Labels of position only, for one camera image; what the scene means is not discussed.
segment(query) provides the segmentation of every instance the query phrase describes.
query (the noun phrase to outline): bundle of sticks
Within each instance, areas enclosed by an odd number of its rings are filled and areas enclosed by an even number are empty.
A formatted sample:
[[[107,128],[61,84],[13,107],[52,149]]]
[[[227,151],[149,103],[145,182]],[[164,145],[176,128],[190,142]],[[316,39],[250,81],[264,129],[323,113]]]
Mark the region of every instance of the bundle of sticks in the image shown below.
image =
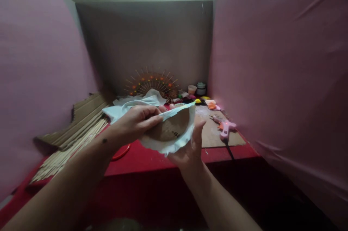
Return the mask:
[[[73,143],[69,144],[66,150],[57,150],[40,166],[31,183],[55,176],[61,171],[65,164],[90,143],[108,124],[108,119],[101,117],[85,134],[80,136]]]

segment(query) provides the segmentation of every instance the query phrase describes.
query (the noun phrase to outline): white crumpled cloth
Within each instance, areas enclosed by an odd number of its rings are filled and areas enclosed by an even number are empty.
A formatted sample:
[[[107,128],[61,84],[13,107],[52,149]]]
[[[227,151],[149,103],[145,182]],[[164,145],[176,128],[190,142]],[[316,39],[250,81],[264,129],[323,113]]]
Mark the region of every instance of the white crumpled cloth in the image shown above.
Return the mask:
[[[160,93],[155,89],[150,89],[144,97],[139,96],[129,96],[127,98],[121,100],[115,100],[113,102],[114,106],[107,107],[103,109],[103,112],[110,117],[111,124],[115,123],[118,119],[120,119],[126,112],[129,111],[135,105],[154,105],[160,106],[164,105],[166,100],[161,97]],[[186,131],[179,136],[176,140],[171,140],[168,142],[161,142],[158,140],[154,140],[147,135],[143,135],[139,140],[141,144],[145,148],[150,148],[152,150],[157,150],[159,153],[165,154],[174,153],[181,147],[183,147],[190,139],[192,135],[192,131],[194,128],[194,119],[196,106],[195,102],[190,104],[179,106],[173,110],[169,110],[167,112],[161,113],[160,116],[163,117],[163,121],[166,119],[173,117],[182,109],[189,109],[190,120],[187,126]]]

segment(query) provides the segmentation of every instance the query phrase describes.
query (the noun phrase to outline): pink glue gun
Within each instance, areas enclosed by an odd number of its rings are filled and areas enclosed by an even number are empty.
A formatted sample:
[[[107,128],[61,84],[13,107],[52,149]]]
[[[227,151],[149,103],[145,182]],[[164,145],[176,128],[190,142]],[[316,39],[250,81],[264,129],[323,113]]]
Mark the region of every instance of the pink glue gun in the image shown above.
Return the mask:
[[[222,129],[222,133],[220,133],[220,139],[221,140],[228,140],[229,137],[229,131],[230,130],[235,130],[237,125],[233,122],[229,122],[228,120],[224,120],[223,118],[221,118],[220,116],[217,115],[209,115],[213,121],[219,123],[219,129]]]

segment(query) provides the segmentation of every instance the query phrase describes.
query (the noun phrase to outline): gray cardboard wall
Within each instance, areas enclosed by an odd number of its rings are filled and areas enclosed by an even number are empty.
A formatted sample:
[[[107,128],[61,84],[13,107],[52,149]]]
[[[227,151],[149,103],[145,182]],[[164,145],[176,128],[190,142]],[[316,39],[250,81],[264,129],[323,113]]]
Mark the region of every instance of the gray cardboard wall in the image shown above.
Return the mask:
[[[171,72],[179,88],[208,79],[212,1],[77,3],[90,53],[118,95],[135,69]]]

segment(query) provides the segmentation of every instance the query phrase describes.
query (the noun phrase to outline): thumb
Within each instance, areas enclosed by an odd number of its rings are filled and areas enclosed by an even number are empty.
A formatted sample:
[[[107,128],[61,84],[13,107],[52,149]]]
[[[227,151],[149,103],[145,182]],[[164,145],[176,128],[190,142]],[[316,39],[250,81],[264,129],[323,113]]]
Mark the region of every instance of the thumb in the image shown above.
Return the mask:
[[[202,148],[202,130],[205,123],[206,121],[198,122],[193,129],[191,145],[194,151]]]
[[[163,121],[163,117],[156,115],[156,116],[152,116],[149,119],[141,122],[139,125],[140,127],[144,130],[150,130],[151,128],[153,128],[154,126],[156,126],[157,124],[159,124],[160,122]]]

